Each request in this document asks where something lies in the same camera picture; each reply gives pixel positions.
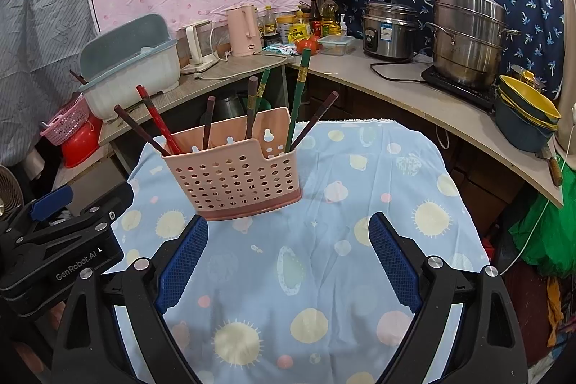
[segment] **orange cloth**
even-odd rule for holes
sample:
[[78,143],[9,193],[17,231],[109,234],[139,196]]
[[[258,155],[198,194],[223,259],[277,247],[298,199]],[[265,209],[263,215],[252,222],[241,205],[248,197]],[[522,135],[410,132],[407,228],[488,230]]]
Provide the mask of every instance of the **orange cloth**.
[[552,327],[552,332],[548,337],[547,345],[553,347],[556,345],[556,328],[564,319],[562,314],[562,303],[560,301],[560,286],[556,277],[548,277],[546,281],[546,291],[548,292],[548,322]]

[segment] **blue gripper pad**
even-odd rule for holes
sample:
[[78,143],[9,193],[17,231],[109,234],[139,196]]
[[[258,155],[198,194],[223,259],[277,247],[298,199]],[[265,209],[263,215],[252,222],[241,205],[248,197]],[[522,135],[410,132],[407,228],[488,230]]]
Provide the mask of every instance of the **blue gripper pad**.
[[180,301],[192,271],[208,242],[208,223],[202,217],[189,231],[159,278],[155,306],[160,314]]
[[44,220],[53,216],[54,213],[70,204],[73,197],[72,188],[70,186],[62,186],[34,202],[30,209],[30,218],[34,222],[44,222]]
[[378,214],[370,217],[368,235],[398,301],[416,314],[422,307],[418,276]]

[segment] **knife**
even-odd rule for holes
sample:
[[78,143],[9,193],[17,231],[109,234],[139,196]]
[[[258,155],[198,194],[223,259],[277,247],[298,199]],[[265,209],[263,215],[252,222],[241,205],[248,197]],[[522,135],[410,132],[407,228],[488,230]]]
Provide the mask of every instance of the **knife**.
[[542,158],[542,160],[548,160],[548,169],[550,170],[550,175],[552,177],[552,182],[554,185],[559,188],[562,186],[563,178],[562,172],[560,171],[560,166],[558,165],[558,161],[552,155],[548,144],[542,147],[542,149],[536,152],[536,156],[538,158]]

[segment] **knife handle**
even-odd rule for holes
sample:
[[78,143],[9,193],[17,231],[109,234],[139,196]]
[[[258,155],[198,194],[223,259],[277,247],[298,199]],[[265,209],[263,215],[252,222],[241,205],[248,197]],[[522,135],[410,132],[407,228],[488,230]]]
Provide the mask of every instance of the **knife handle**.
[[548,168],[550,169],[550,175],[552,176],[552,182],[554,185],[559,188],[562,186],[564,181],[562,177],[562,172],[560,171],[560,166],[558,165],[558,161],[552,157],[548,160]]

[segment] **countertop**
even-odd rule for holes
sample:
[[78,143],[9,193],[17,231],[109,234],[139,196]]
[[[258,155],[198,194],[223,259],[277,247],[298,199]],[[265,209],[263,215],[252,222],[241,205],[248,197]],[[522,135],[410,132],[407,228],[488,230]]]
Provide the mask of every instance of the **countertop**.
[[[211,79],[221,78],[221,80],[202,80],[194,78],[192,75],[181,75],[179,80],[180,84],[174,90],[153,96],[152,102],[161,114],[197,96],[262,72],[266,68],[281,66],[282,64],[286,64],[286,62],[286,57],[280,55],[254,54],[245,57],[230,56],[227,62],[220,61],[202,73],[202,77]],[[139,124],[152,118],[144,103],[140,103],[136,108],[132,109],[130,116]],[[100,131],[98,144],[100,146],[105,145],[129,130],[130,127],[120,118],[110,123],[104,123]]]
[[[313,56],[309,73],[360,90],[437,124],[512,169],[556,207],[563,206],[562,189],[552,183],[547,162],[512,146],[490,115],[427,84],[391,82],[378,77],[369,65],[382,61],[365,55],[361,40],[355,40],[354,44],[356,49],[349,55]],[[300,58],[291,60],[290,65],[298,67]],[[422,71],[431,64],[431,57],[419,54],[412,63],[388,64],[377,69],[391,78],[421,80]]]

